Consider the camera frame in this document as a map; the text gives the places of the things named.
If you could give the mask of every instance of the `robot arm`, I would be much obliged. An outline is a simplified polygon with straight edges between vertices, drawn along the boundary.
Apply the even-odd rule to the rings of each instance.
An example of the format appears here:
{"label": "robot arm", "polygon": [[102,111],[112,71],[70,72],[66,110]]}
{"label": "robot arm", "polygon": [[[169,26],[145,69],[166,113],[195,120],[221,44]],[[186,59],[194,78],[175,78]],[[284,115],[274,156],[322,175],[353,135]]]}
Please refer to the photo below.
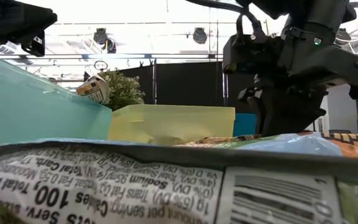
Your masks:
{"label": "robot arm", "polygon": [[57,21],[51,9],[14,0],[0,0],[0,44],[21,44],[26,52],[45,55],[44,30]]}
{"label": "robot arm", "polygon": [[[221,2],[187,0],[220,8]],[[225,73],[254,75],[254,84],[239,99],[257,114],[257,134],[271,136],[302,132],[326,112],[320,108],[327,89],[350,84],[350,96],[358,99],[358,56],[334,45],[339,26],[356,18],[349,0],[236,0],[242,9],[237,34],[223,50]],[[254,3],[273,19],[288,14],[281,37],[267,37],[248,11]],[[254,29],[242,33],[241,17]]]}

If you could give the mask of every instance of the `black curtain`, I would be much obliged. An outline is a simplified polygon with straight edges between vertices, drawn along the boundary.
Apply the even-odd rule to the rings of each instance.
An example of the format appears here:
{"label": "black curtain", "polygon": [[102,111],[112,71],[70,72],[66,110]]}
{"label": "black curtain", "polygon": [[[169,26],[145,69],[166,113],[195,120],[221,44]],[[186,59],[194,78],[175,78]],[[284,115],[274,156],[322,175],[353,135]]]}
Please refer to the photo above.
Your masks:
{"label": "black curtain", "polygon": [[254,84],[253,75],[231,74],[227,75],[229,97],[227,105],[236,108],[236,113],[255,113],[250,106],[238,100],[240,91]]}
{"label": "black curtain", "polygon": [[157,64],[157,104],[224,106],[219,62]]}
{"label": "black curtain", "polygon": [[145,104],[153,104],[153,67],[130,68],[121,70],[126,77],[139,77],[140,89],[145,93]]}

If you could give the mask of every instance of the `box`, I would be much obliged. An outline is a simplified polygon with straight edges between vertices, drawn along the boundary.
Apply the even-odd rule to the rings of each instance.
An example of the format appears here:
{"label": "box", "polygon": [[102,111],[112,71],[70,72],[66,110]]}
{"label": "box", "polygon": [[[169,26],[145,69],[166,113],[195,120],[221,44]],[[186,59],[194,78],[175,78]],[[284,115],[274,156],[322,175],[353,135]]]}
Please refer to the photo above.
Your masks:
{"label": "box", "polygon": [[231,137],[235,108],[131,105],[112,113],[109,140],[184,144],[205,137]]}
{"label": "box", "polygon": [[236,114],[234,121],[233,136],[241,136],[245,134],[255,134],[256,115],[255,114]]}

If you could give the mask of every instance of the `teal plastic bin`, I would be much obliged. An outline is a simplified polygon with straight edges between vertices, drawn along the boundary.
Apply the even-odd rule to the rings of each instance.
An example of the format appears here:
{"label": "teal plastic bin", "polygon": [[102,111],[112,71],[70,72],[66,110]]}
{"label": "teal plastic bin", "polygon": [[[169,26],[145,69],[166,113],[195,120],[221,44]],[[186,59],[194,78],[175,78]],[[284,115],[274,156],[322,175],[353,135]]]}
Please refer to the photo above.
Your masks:
{"label": "teal plastic bin", "polygon": [[107,139],[111,110],[0,60],[0,144]]}
{"label": "teal plastic bin", "polygon": [[255,134],[255,127],[256,127],[255,114],[236,113],[233,136]]}

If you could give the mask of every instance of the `potted plant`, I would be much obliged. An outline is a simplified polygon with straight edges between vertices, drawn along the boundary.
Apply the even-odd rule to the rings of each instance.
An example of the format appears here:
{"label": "potted plant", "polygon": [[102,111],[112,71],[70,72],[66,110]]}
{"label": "potted plant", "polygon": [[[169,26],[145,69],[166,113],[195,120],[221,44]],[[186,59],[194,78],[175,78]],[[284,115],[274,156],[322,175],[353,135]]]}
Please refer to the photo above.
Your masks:
{"label": "potted plant", "polygon": [[105,105],[113,111],[128,105],[144,104],[144,93],[140,90],[139,77],[125,77],[118,69],[98,74],[109,85],[110,102]]}

